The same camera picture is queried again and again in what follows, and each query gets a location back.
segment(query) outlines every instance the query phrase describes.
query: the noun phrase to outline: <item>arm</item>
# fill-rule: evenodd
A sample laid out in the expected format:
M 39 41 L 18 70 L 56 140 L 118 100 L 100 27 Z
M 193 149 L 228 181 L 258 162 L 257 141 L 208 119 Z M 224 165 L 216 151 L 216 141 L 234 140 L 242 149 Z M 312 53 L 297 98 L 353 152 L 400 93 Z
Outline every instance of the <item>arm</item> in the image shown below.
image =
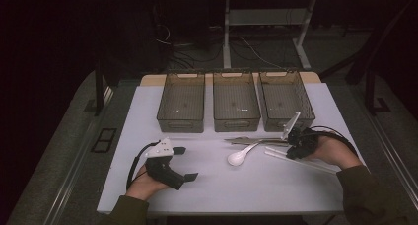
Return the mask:
M 338 166 L 343 206 L 351 224 L 409 224 L 397 209 L 397 199 L 370 174 L 366 166 L 342 142 L 321 136 L 308 159 L 318 158 Z
M 148 211 L 147 200 L 167 185 L 152 179 L 142 166 L 137 179 L 132 182 L 125 195 L 121 196 L 109 216 L 100 225 L 145 225 Z

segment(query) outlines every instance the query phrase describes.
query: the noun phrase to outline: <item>plastic spoon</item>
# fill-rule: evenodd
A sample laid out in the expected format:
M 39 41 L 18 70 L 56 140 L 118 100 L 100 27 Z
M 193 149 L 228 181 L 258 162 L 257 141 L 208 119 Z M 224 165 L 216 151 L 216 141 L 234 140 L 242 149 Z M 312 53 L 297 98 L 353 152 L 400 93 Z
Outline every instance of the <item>plastic spoon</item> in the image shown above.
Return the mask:
M 228 156 L 228 163 L 230 163 L 232 166 L 239 166 L 244 161 L 246 154 L 249 152 L 249 150 L 257 146 L 258 144 L 259 142 L 253 143 L 247 146 L 245 149 L 231 154 L 230 156 Z

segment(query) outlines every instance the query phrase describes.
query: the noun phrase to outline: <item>dark background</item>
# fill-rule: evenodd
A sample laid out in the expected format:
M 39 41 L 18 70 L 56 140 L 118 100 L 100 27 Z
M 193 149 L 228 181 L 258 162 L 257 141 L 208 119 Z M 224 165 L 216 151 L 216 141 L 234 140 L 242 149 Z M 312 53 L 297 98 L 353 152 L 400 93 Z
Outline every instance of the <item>dark background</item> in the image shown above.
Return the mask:
M 317 0 L 312 25 L 384 25 L 405 1 Z M 74 93 L 95 64 L 99 62 L 104 67 L 105 77 L 113 85 L 120 78 L 164 69 L 166 50 L 153 44 L 155 17 L 150 15 L 147 3 L 134 7 L 117 4 L 91 0 L 0 0 L 0 224 L 7 221 Z M 166 13 L 160 18 L 177 27 L 173 32 L 179 37 L 201 37 L 208 25 L 222 24 L 218 23 L 223 22 L 222 4 L 222 0 L 166 0 L 162 3 Z M 416 96 L 411 92 L 416 89 L 416 77 L 412 76 L 417 76 L 418 70 L 417 62 L 412 61 L 418 40 L 417 7 L 415 1 L 373 63 L 383 76 L 393 76 L 393 65 L 400 66 L 397 70 L 401 71 L 396 72 L 390 85 L 415 116 L 417 98 L 411 98 Z M 184 28 L 185 20 L 191 22 L 187 24 L 189 29 Z M 129 42 L 132 36 L 138 41 Z M 205 39 L 195 41 L 202 47 L 207 44 Z M 144 61 L 152 64 L 138 64 Z

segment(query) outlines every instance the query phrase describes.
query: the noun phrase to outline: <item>white table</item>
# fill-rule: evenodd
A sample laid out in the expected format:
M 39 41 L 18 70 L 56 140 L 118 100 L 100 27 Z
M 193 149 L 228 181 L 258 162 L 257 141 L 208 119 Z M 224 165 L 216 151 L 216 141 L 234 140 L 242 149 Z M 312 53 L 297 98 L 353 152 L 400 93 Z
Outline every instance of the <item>white table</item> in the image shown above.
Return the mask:
M 110 213 L 118 197 L 125 194 L 127 175 L 138 152 L 165 137 L 171 139 L 174 147 L 187 149 L 184 155 L 172 158 L 172 169 L 182 175 L 199 175 L 180 190 L 169 188 L 156 194 L 150 199 L 150 215 L 309 214 L 343 210 L 342 188 L 335 175 L 268 156 L 263 145 L 250 151 L 242 165 L 229 165 L 227 156 L 244 146 L 231 145 L 225 138 L 278 137 L 281 133 L 265 132 L 262 120 L 256 132 L 215 132 L 210 84 L 206 87 L 204 132 L 162 133 L 156 116 L 164 78 L 158 79 L 144 79 L 135 92 L 98 212 Z M 306 89 L 316 115 L 313 126 L 332 127 L 353 142 L 327 86 L 311 83 L 306 84 Z M 142 157 L 138 165 L 144 162 Z

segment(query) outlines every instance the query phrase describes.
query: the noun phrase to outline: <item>floor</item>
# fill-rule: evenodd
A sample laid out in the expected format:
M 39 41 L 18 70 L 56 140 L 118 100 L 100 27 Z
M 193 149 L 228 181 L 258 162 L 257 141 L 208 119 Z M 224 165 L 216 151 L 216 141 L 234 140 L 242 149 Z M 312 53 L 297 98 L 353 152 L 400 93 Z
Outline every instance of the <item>floor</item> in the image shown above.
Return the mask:
M 187 41 L 175 43 L 176 49 L 168 68 L 222 68 L 222 32 L 219 27 L 213 27 L 212 34 L 211 46 L 207 49 L 195 48 Z M 232 65 L 249 68 L 297 67 L 301 70 L 291 43 L 291 38 L 297 34 L 294 27 L 234 29 L 231 39 Z M 348 57 L 365 43 L 369 35 L 349 33 L 343 37 L 342 34 L 343 30 L 339 27 L 309 30 L 304 48 L 312 71 L 320 73 Z M 418 179 L 415 160 L 418 148 L 412 146 L 418 140 L 418 122 L 383 79 L 378 79 L 376 95 L 384 98 L 391 112 L 379 112 L 377 116 L 370 116 L 363 105 L 364 81 L 357 86 L 349 86 L 344 81 L 349 67 L 322 79 L 322 82 L 327 83 L 370 171 L 398 195 L 400 210 L 409 217 L 411 224 L 418 224 L 418 206 L 416 200 L 410 198 L 410 192 L 417 191 L 414 179 Z M 117 87 L 111 89 L 101 114 L 95 116 L 92 106 L 95 98 L 94 73 L 86 76 L 10 217 L 9 224 L 96 224 L 103 218 L 102 214 L 97 213 L 96 207 L 129 110 L 130 99 L 138 84 L 139 80 L 122 80 Z M 93 153 L 90 149 L 103 128 L 115 128 L 115 139 L 107 153 Z M 404 174 L 393 167 L 388 159 L 389 153 L 393 151 L 387 150 L 386 146 L 393 146 L 402 165 L 409 170 L 412 180 L 405 180 Z M 323 224 L 328 218 L 329 214 L 303 216 L 310 225 Z M 275 219 L 283 222 L 283 218 L 275 217 L 272 218 L 274 224 L 286 224 Z M 175 224 L 174 220 L 169 219 L 168 224 Z M 259 223 L 260 220 L 256 219 L 247 224 Z M 338 214 L 329 224 L 349 223 L 343 214 Z

